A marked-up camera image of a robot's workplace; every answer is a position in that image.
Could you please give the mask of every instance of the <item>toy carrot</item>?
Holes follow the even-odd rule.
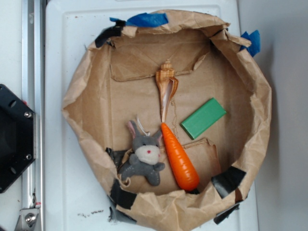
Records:
[[[199,184],[196,169],[167,124],[162,123],[161,129],[169,162],[179,187],[187,191],[196,189]]]

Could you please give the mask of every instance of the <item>white surface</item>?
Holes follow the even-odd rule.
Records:
[[[273,88],[269,149],[256,180],[260,231],[308,229],[308,1],[239,0],[241,31]]]
[[[0,83],[21,97],[21,1],[0,2]],[[14,230],[22,208],[21,177],[0,194],[0,227]]]
[[[45,226],[46,230],[151,230],[122,222],[108,222],[109,200],[95,179],[76,139],[61,115],[61,103],[86,47],[114,23],[143,12],[182,9],[215,14],[231,22],[239,35],[236,1],[114,1],[52,0],[46,21]],[[210,221],[196,230],[257,231],[255,189],[241,209],[219,226]]]

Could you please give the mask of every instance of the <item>metal rail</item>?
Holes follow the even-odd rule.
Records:
[[[44,55],[46,0],[22,1],[22,100],[35,111],[35,162],[22,174],[22,210],[39,209],[35,230],[44,230]]]

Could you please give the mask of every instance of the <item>blue tape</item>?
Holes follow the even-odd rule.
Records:
[[[246,48],[252,57],[254,57],[261,51],[260,33],[258,30],[255,30],[250,35],[246,31],[245,33],[242,34],[241,37],[251,41],[251,46],[250,47],[241,46],[240,50]]]
[[[118,20],[118,18],[110,18],[111,22],[116,22]],[[165,13],[141,13],[129,18],[126,25],[137,27],[158,27],[167,23],[168,18]]]

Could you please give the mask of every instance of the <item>bunny ear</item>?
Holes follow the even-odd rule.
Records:
[[[153,135],[153,137],[159,142],[159,141],[162,139],[162,137],[163,137],[163,134],[162,134],[161,129],[159,129],[159,130]]]
[[[127,127],[129,128],[129,131],[131,132],[131,135],[133,136],[133,139],[136,138],[136,136],[140,136],[140,132],[137,128],[137,125],[134,121],[130,120],[127,123]]]

